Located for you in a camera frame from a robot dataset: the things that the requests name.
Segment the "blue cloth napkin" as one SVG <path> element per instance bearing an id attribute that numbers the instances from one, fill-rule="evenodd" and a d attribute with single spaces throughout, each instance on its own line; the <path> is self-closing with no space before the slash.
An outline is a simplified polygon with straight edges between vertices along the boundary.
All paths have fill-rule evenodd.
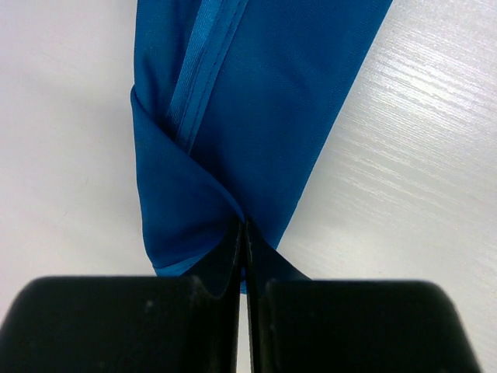
<path id="1" fill-rule="evenodd" d="M 144 247 L 178 276 L 251 219 L 277 247 L 388 1 L 140 1 L 130 93 Z"/>

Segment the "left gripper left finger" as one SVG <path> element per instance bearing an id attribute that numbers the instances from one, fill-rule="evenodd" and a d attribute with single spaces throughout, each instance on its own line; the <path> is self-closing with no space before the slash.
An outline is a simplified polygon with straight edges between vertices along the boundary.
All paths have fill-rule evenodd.
<path id="1" fill-rule="evenodd" d="M 233 372 L 242 225 L 178 277 L 41 277 L 1 328 L 3 372 Z"/>

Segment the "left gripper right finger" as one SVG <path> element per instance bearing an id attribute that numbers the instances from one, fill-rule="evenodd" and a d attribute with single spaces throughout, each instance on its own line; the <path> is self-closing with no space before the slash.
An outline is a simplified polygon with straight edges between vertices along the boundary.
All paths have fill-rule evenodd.
<path id="1" fill-rule="evenodd" d="M 452 301 L 425 281 L 312 280 L 244 232 L 254 372 L 478 372 Z"/>

